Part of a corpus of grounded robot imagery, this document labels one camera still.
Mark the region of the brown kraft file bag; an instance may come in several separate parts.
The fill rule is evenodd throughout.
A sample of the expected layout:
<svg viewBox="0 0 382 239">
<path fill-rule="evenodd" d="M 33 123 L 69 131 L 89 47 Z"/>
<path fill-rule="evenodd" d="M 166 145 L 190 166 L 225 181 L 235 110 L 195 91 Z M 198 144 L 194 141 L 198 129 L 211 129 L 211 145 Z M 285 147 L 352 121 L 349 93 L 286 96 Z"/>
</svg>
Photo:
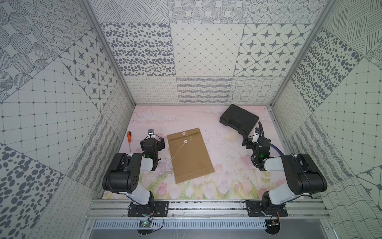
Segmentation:
<svg viewBox="0 0 382 239">
<path fill-rule="evenodd" d="M 175 183 L 180 184 L 215 172 L 199 128 L 169 134 L 167 139 Z"/>
</svg>

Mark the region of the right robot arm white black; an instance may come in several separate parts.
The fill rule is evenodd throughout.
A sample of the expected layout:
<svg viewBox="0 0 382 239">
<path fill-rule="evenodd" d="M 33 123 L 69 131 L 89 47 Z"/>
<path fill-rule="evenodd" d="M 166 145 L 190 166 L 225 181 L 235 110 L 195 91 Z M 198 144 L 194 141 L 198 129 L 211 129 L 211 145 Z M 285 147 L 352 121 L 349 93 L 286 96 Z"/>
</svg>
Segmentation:
<svg viewBox="0 0 382 239">
<path fill-rule="evenodd" d="M 280 211 L 287 202 L 301 196 L 324 192 L 327 181 L 308 154 L 280 154 L 270 156 L 271 141 L 261 134 L 245 137 L 242 145 L 253 151 L 251 162 L 260 171 L 278 171 L 285 175 L 286 181 L 274 190 L 266 191 L 262 196 L 261 211 L 264 215 L 272 215 Z"/>
</svg>

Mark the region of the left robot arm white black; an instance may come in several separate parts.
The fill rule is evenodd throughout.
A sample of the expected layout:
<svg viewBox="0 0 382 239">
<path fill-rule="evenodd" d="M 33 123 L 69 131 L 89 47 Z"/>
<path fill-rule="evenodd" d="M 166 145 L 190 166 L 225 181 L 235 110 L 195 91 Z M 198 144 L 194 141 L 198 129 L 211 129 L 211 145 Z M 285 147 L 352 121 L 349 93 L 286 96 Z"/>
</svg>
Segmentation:
<svg viewBox="0 0 382 239">
<path fill-rule="evenodd" d="M 140 172 L 155 171 L 160 161 L 158 152 L 165 140 L 156 134 L 140 142 L 142 153 L 114 155 L 102 180 L 102 188 L 131 200 L 129 217 L 167 216 L 168 202 L 155 202 L 153 193 L 139 183 Z"/>
</svg>

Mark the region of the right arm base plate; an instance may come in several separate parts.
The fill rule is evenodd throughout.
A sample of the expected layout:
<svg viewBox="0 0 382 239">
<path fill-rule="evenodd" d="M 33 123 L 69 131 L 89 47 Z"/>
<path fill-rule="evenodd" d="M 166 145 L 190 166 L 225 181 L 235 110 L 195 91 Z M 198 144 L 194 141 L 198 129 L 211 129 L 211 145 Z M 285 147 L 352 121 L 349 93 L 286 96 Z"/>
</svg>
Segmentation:
<svg viewBox="0 0 382 239">
<path fill-rule="evenodd" d="M 243 207 L 247 211 L 249 217 L 288 216 L 286 205 L 262 203 L 258 200 L 245 200 L 243 202 Z"/>
</svg>

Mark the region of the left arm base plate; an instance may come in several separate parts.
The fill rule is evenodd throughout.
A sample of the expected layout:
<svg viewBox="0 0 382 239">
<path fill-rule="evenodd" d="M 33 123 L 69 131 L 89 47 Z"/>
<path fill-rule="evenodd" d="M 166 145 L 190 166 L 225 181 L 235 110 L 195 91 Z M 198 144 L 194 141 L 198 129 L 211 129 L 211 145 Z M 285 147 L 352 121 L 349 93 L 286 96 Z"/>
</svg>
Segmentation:
<svg viewBox="0 0 382 239">
<path fill-rule="evenodd" d="M 133 202 L 129 205 L 129 217 L 167 217 L 169 201 L 150 201 L 146 205 L 138 205 Z"/>
</svg>

